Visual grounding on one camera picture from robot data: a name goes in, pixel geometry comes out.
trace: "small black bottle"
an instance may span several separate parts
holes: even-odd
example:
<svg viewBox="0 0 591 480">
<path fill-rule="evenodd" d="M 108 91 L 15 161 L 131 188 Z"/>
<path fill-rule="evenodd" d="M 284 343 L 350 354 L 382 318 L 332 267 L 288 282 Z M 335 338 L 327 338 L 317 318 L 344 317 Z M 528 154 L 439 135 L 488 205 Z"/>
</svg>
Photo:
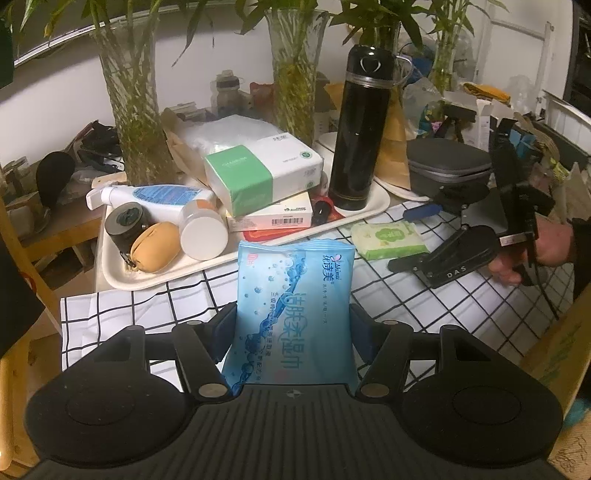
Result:
<svg viewBox="0 0 591 480">
<path fill-rule="evenodd" d="M 367 204 L 395 63 L 384 48 L 355 45 L 349 52 L 329 186 L 339 208 L 361 210 Z"/>
</svg>

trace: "green wet wipes package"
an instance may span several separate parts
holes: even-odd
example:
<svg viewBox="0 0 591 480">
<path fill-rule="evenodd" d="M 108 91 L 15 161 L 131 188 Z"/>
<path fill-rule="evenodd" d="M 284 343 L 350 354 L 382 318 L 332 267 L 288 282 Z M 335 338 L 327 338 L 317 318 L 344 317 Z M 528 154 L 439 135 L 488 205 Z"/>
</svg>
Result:
<svg viewBox="0 0 591 480">
<path fill-rule="evenodd" d="M 351 229 L 352 241 L 366 260 L 399 258 L 429 252 L 412 223 L 360 223 Z"/>
</svg>

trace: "checkered tablecloth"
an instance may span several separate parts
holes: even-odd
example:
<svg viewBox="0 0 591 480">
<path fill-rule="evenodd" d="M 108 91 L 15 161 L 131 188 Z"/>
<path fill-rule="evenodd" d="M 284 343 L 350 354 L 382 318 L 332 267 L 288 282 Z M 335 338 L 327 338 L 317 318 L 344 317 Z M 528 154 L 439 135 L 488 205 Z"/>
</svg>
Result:
<svg viewBox="0 0 591 480">
<path fill-rule="evenodd" d="M 416 205 L 405 202 L 363 221 L 400 220 L 404 209 Z M 442 212 L 415 225 L 433 251 L 459 228 L 460 219 Z M 351 226 L 310 238 L 351 243 Z M 353 266 L 351 301 L 379 322 L 395 319 L 416 331 L 432 333 L 445 324 L 459 325 L 517 364 L 554 321 L 538 287 L 503 286 L 491 278 L 486 268 L 430 290 L 414 273 L 393 274 L 387 265 L 388 260 L 367 261 L 357 255 Z M 160 333 L 191 319 L 206 322 L 236 300 L 237 281 L 238 266 L 232 262 L 147 290 L 110 290 L 62 299 L 63 368 L 128 325 Z M 545 289 L 562 313 L 572 302 L 573 284 L 571 264 L 550 269 Z M 360 375 L 365 369 L 359 366 Z M 434 361 L 412 361 L 407 386 L 433 371 Z M 153 362 L 151 372 L 180 388 L 174 362 Z"/>
</svg>

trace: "wet wipes package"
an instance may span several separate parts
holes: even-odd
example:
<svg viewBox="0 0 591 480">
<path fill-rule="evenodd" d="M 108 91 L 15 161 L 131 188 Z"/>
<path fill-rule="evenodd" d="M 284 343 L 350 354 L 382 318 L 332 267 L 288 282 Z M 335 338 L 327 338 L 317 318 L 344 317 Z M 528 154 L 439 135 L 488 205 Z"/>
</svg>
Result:
<svg viewBox="0 0 591 480">
<path fill-rule="evenodd" d="M 268 247 L 240 242 L 238 316 L 222 373 L 247 383 L 348 384 L 358 379 L 349 330 L 355 247 L 334 240 Z"/>
</svg>

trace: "crosshair logo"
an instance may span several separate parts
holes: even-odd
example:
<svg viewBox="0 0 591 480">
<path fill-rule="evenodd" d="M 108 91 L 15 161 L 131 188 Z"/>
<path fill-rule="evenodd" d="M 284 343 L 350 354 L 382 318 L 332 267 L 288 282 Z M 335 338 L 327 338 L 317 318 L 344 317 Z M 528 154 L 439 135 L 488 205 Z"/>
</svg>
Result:
<svg viewBox="0 0 591 480">
<path fill-rule="evenodd" d="M 289 392 L 287 392 L 286 395 L 295 400 L 297 397 L 301 396 L 302 393 L 299 390 L 289 390 Z"/>
</svg>

